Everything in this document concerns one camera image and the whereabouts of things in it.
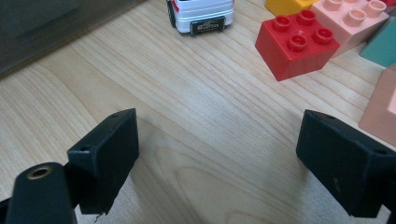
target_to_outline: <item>toy building block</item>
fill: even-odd
[[[311,10],[264,21],[256,41],[278,81],[321,69],[338,47],[332,31]]]
[[[396,0],[381,0],[381,1],[383,1],[387,5],[387,7],[396,5]]]
[[[359,127],[396,146],[396,64],[387,68],[376,83]]]
[[[265,7],[274,15],[296,14],[303,9],[311,8],[318,0],[267,0]]]
[[[367,42],[361,57],[389,67],[396,63],[396,9],[378,32]]]
[[[333,55],[336,57],[366,42],[389,17],[384,12],[386,7],[377,0],[320,0],[311,10],[317,13],[321,24],[334,32],[340,44]]]

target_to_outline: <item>red lego brick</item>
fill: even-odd
[[[387,4],[387,7],[396,5],[396,0],[382,0],[382,1],[385,4]]]
[[[332,31],[322,27],[311,10],[264,21],[256,41],[278,81],[321,69],[338,47]]]

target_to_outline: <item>wooden table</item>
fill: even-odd
[[[305,109],[358,128],[384,68],[360,46],[277,82],[254,47],[273,17],[238,0],[232,26],[191,37],[164,0],[140,1],[2,78],[0,200],[20,172],[65,164],[102,119],[134,107],[141,156],[98,223],[385,223],[386,208],[349,217],[295,153]]]

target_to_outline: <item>peach lego brick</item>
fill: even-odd
[[[336,57],[367,41],[389,17],[385,3],[373,0],[320,0],[312,5],[318,21],[334,32]]]
[[[309,9],[318,0],[267,0],[265,7],[274,15],[291,15]]]
[[[396,147],[396,63],[376,83],[359,127]]]

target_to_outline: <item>black plastic part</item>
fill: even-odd
[[[393,214],[396,214],[396,176],[395,175],[392,178],[389,178],[385,184],[384,196],[382,202],[390,211],[393,212]]]
[[[343,121],[305,110],[297,156],[354,217],[376,217],[396,165],[396,153]]]
[[[0,202],[0,224],[6,223],[6,216],[8,211],[9,199]]]
[[[172,2],[167,0],[166,5],[168,5],[169,21],[171,22],[172,27],[176,28],[175,11],[173,10]]]
[[[191,35],[198,35],[203,32],[225,29],[225,17],[210,18],[201,21],[192,21],[190,24]]]
[[[68,172],[78,174],[83,214],[108,213],[139,156],[136,111],[124,110],[102,121],[67,151]]]
[[[34,166],[15,180],[7,224],[77,223],[64,167],[55,162]]]
[[[395,213],[391,213],[389,218],[388,218],[388,222],[387,224],[396,224],[396,216]]]

